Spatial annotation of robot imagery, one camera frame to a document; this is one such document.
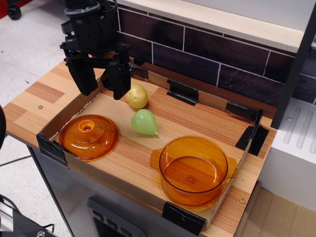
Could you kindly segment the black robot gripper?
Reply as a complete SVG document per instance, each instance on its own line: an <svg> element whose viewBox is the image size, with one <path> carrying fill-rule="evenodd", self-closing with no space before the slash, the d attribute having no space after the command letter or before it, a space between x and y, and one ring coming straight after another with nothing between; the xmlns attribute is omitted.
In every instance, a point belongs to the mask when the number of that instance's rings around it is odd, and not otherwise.
<svg viewBox="0 0 316 237"><path fill-rule="evenodd" d="M66 0L62 24L66 35L60 48L79 91L88 96L97 87L93 68L108 67L114 99L131 88L129 46L117 40L116 0Z"/></svg>

